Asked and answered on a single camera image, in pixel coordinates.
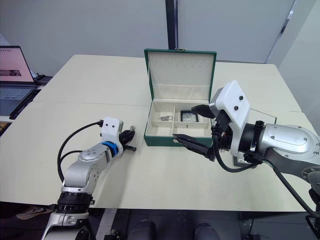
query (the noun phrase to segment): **shoe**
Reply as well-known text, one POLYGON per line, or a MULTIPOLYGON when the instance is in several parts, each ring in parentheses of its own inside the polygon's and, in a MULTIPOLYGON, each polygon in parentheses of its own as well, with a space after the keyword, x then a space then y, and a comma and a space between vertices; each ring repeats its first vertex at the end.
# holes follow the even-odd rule
POLYGON ((53 212, 53 210, 50 210, 50 209, 36 207, 36 206, 30 206, 25 211, 18 213, 15 216, 20 220, 28 220, 28 219, 32 219, 35 216, 38 216, 40 214, 49 214, 52 212, 53 212))
POLYGON ((153 221, 142 220, 129 233, 127 240, 155 240, 156 225, 153 221))
POLYGON ((208 223, 200 223, 195 227, 194 240, 221 240, 216 230, 214 230, 208 223))

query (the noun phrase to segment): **black pole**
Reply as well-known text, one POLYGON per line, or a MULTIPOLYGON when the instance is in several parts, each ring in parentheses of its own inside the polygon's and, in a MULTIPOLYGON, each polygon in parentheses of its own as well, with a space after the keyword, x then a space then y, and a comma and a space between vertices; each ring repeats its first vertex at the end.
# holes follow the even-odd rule
POLYGON ((168 48, 178 48, 178 5, 177 0, 165 0, 168 48))

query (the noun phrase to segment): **black cable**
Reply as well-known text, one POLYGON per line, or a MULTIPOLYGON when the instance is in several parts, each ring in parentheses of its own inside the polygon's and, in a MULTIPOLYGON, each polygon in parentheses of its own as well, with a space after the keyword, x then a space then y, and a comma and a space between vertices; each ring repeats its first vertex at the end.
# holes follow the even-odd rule
POLYGON ((70 154, 74 154, 74 153, 82 153, 83 151, 82 150, 74 150, 74 151, 69 151, 69 152, 67 152, 65 155, 63 155, 62 157, 61 157, 61 159, 60 159, 60 165, 61 165, 61 163, 62 163, 62 161, 64 160, 64 158, 66 157, 66 156, 68 156, 68 155, 70 155, 70 154))
POLYGON ((305 216, 305 221, 309 225, 310 229, 312 230, 313 234, 316 236, 317 239, 320 239, 320 234, 317 232, 316 228, 314 225, 311 223, 310 218, 313 218, 310 215, 305 216))
POLYGON ((62 154, 62 151, 64 150, 64 147, 66 146, 67 142, 74 136, 76 135, 77 133, 79 133, 80 131, 86 129, 86 128, 89 128, 91 126, 94 126, 94 125, 102 125, 103 121, 97 121, 97 122, 93 122, 93 123, 90 123, 88 125, 85 125, 81 128, 79 128, 78 130, 74 131, 73 133, 70 134, 70 136, 68 136, 66 138, 66 140, 64 140, 64 142, 62 143, 61 147, 60 147, 60 150, 59 150, 59 153, 58 153, 58 157, 57 157, 57 168, 58 168, 58 174, 59 174, 59 178, 61 180, 61 182, 64 181, 65 177, 64 177, 64 174, 62 173, 62 170, 61 170, 61 154, 62 154))
POLYGON ((306 203, 305 201, 299 196, 299 194, 294 190, 294 188, 290 185, 290 183, 285 179, 285 177, 281 174, 279 169, 269 160, 264 159, 264 163, 267 163, 270 167, 272 167, 274 173, 276 176, 280 179, 280 181, 283 183, 283 185, 286 187, 286 189, 289 190, 289 192, 292 194, 292 196, 297 200, 297 202, 303 207, 303 209, 311 215, 313 218, 320 218, 320 214, 313 211, 306 203))
POLYGON ((258 164, 256 163, 251 163, 247 166, 244 166, 244 167, 239 167, 239 168, 230 168, 228 166, 225 165, 224 161, 221 159, 221 156, 220 156, 220 153, 219 153, 219 136, 218 135, 213 135, 212 136, 212 140, 213 140, 213 143, 212 143, 212 146, 213 146, 213 151, 214 151, 214 154, 215 154, 215 157, 216 157, 216 160, 218 161, 218 163, 220 164, 220 166, 230 172, 230 173, 239 173, 239 172, 242 172, 244 170, 247 170, 249 168, 252 168, 258 164))
POLYGON ((253 218, 253 219, 252 219, 252 222, 251 222, 251 226, 250 226, 248 235, 251 234, 252 226, 254 225, 254 220, 255 220, 255 219, 253 218))
POLYGON ((43 231, 45 228, 20 228, 20 227, 0 227, 0 229, 13 229, 13 230, 23 230, 23 231, 43 231))

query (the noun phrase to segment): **open lid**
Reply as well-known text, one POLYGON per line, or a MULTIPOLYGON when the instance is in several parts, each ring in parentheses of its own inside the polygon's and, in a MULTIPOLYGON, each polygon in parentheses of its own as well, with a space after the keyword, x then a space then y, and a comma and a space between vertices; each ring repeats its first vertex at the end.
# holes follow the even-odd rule
POLYGON ((215 51, 144 50, 152 100, 209 100, 215 51))

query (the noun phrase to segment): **tabletop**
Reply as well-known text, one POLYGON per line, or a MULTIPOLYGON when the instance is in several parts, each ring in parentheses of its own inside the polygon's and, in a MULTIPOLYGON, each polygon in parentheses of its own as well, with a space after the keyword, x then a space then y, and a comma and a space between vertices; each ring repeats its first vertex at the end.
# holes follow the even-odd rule
MULTIPOLYGON (((76 129, 106 116, 136 126, 131 143, 100 175, 93 194, 97 208, 190 209, 232 211, 303 211, 266 164, 240 173, 184 147, 147 146, 143 135, 148 106, 77 102, 32 102, 0 138, 0 200, 49 205, 56 203, 61 182, 57 154, 65 138, 76 129)), ((314 132, 301 112, 275 112, 278 124, 303 126, 314 132)), ((67 144, 65 152, 85 150, 100 141, 100 128, 90 127, 67 144)), ((221 154, 231 166, 228 152, 221 154)), ((68 156, 62 170, 76 160, 68 156)), ((285 174, 301 197, 314 207, 310 185, 285 174)))
MULTIPOLYGON (((301 112, 273 64, 216 62, 212 96, 232 80, 239 82, 253 109, 301 112)), ((34 101, 150 106, 145 59, 74 55, 34 101)))

